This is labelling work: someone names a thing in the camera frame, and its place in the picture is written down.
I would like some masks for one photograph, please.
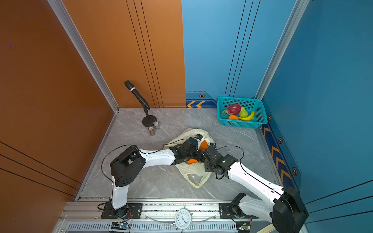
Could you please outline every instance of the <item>microphone head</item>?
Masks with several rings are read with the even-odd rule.
[[[129,80],[125,81],[124,84],[129,90],[135,87]]]

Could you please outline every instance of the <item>toy fruit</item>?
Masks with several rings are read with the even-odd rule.
[[[228,117],[228,119],[229,119],[229,120],[239,120],[239,119],[238,119],[238,116],[236,116],[236,115],[230,115],[230,116]]]
[[[255,112],[254,111],[252,111],[251,112],[251,114],[250,114],[250,116],[248,116],[248,117],[238,117],[240,120],[244,120],[244,121],[251,121],[253,118],[254,118],[254,116],[255,116]]]
[[[245,107],[241,107],[241,112],[239,112],[239,117],[248,117],[249,113],[246,111]]]
[[[222,111],[220,114],[226,113],[229,115],[236,115],[240,112],[241,110],[241,105],[239,104],[232,104],[230,105],[226,110]]]

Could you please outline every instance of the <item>microphone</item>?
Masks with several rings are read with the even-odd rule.
[[[136,96],[139,102],[144,106],[144,108],[150,109],[148,102],[140,95],[140,93],[136,90],[135,86],[129,81],[125,81],[124,84],[126,87]]]
[[[154,126],[153,123],[157,121],[157,118],[153,115],[148,114],[148,110],[150,109],[148,102],[140,95],[140,93],[136,90],[135,86],[129,80],[125,81],[124,84],[132,92],[132,94],[136,96],[136,98],[139,100],[139,102],[144,107],[144,112],[146,114],[146,117],[144,117],[144,119],[142,120],[142,124],[145,127]]]

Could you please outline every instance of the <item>black microphone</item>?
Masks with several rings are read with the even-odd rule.
[[[144,106],[144,108],[150,109],[148,102],[140,95],[140,93],[136,90],[135,86],[129,81],[125,81],[124,84],[126,87],[136,96],[139,102]]]

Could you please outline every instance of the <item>dragon fruit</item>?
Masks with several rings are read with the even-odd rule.
[[[229,115],[236,115],[241,111],[241,105],[239,104],[232,104],[226,110],[222,111],[220,114],[226,113]]]

